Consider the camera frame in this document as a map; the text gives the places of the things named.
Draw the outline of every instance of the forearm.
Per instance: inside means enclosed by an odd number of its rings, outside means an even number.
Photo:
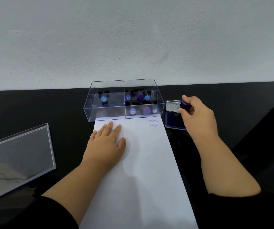
[[[208,193],[245,197],[261,192],[261,187],[218,137],[195,140],[200,153],[204,182]]]
[[[91,200],[105,175],[95,162],[82,162],[43,196],[64,206],[80,225]]]

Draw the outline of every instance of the glossy black table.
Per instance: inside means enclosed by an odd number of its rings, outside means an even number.
[[[182,94],[198,96],[214,111],[220,137],[235,155],[244,158],[252,152],[244,150],[240,141],[248,141],[247,135],[274,108],[274,82],[174,85],[159,89],[164,100],[180,100]],[[57,166],[54,171],[0,197],[0,223],[79,165],[92,132],[92,124],[83,111],[87,93],[88,88],[0,91],[0,138],[48,123]],[[190,141],[187,155],[186,147],[180,143],[189,137],[187,132],[166,131],[195,208],[197,199],[205,193],[196,148]]]

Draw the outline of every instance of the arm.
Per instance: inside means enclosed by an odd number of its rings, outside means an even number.
[[[186,129],[201,158],[208,193],[226,197],[245,197],[261,192],[261,187],[219,138],[214,113],[197,97],[182,96],[191,111],[179,109]]]
[[[81,164],[43,196],[65,207],[80,225],[89,204],[105,174],[116,165],[125,149],[125,138],[115,140],[121,130],[118,125],[112,132],[113,122],[94,131],[85,150]]]

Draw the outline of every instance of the black sleeve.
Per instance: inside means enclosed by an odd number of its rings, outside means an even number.
[[[5,228],[79,228],[73,216],[58,202],[39,197]]]
[[[204,228],[274,228],[274,194],[232,198],[209,194],[203,202]]]

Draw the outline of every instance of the hand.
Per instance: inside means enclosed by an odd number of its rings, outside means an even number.
[[[104,172],[108,172],[118,163],[124,153],[126,140],[122,137],[116,146],[115,140],[119,135],[121,125],[111,132],[112,126],[113,122],[110,121],[108,125],[103,125],[98,132],[94,130],[87,143],[82,163],[96,162],[104,169]]]
[[[182,96],[182,99],[192,105],[189,112],[179,108],[186,129],[192,139],[205,139],[208,137],[218,137],[216,119],[211,109],[207,108],[196,96]]]

